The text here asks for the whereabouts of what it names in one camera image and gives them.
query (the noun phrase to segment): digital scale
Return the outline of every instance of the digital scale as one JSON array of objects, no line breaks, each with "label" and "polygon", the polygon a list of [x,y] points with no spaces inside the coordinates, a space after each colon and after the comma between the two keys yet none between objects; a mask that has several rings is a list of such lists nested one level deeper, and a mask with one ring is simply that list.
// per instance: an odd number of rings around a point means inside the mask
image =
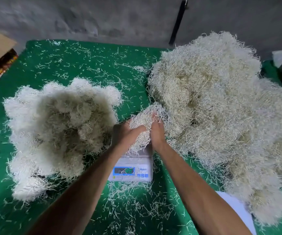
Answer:
[{"label": "digital scale", "polygon": [[[112,142],[116,136],[116,127]],[[139,155],[123,155],[110,173],[110,181],[152,181],[153,179],[153,149],[148,144],[146,148],[139,151]]]}]

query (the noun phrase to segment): gray wall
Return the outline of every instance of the gray wall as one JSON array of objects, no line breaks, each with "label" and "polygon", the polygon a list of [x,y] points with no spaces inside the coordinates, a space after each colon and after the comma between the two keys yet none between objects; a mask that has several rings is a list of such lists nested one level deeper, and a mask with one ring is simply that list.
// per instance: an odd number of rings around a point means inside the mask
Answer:
[{"label": "gray wall", "polygon": [[[169,47],[181,0],[0,0],[0,31],[18,41],[74,39]],[[282,49],[282,0],[189,0],[176,45],[230,31],[263,59]]]}]

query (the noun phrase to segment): scale display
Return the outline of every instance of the scale display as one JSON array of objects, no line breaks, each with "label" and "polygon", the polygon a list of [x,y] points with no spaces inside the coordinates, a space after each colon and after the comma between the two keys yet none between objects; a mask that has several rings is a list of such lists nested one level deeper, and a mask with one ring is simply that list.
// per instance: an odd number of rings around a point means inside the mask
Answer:
[{"label": "scale display", "polygon": [[134,167],[114,167],[113,175],[134,175]]}]

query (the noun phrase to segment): person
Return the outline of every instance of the person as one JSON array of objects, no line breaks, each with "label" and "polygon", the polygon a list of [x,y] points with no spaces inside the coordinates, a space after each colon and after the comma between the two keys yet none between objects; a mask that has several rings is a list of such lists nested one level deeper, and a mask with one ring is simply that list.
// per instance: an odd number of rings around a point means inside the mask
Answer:
[{"label": "person", "polygon": [[[150,136],[181,200],[200,234],[250,235],[237,213],[166,142],[164,125],[153,115]],[[136,141],[145,126],[119,127],[120,138],[112,144],[64,193],[49,206],[27,235],[82,234],[95,210],[102,190],[118,159]]]}]

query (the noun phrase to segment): clump of shredded material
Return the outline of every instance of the clump of shredded material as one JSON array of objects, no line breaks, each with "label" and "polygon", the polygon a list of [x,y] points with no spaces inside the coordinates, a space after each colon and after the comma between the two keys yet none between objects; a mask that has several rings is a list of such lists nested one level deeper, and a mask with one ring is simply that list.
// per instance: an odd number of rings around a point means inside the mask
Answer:
[{"label": "clump of shredded material", "polygon": [[54,186],[53,175],[72,180],[84,170],[83,156],[100,153],[117,123],[113,109],[122,102],[113,86],[93,86],[75,78],[69,86],[47,83],[21,87],[4,107],[16,154],[8,173],[16,183],[13,197],[33,201]]},{"label": "clump of shredded material", "polygon": [[282,88],[259,79],[255,50],[228,32],[163,52],[149,92],[166,109],[170,145],[194,154],[261,225],[282,218]]},{"label": "clump of shredded material", "polygon": [[136,128],[141,125],[146,127],[146,131],[142,132],[138,137],[136,142],[129,148],[127,154],[137,155],[140,150],[144,150],[145,147],[150,143],[150,130],[153,122],[153,115],[158,116],[161,119],[165,119],[165,124],[167,124],[167,114],[165,109],[161,104],[155,102],[154,104],[148,106],[145,110],[141,111],[137,115],[132,115],[130,128]]}]

